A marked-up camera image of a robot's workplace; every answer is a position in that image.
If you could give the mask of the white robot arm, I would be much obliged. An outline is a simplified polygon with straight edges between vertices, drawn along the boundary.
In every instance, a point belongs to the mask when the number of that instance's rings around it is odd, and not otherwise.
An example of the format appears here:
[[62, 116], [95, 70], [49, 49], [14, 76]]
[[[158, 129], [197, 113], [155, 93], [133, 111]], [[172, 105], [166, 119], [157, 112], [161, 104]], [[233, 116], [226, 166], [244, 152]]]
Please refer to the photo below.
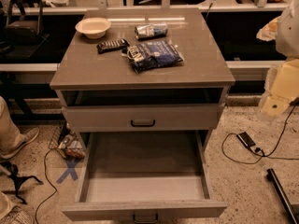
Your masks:
[[263, 41], [274, 40], [276, 51], [286, 57], [269, 68], [258, 117], [272, 120], [299, 97], [299, 0], [292, 0], [280, 16], [268, 22], [257, 34]]

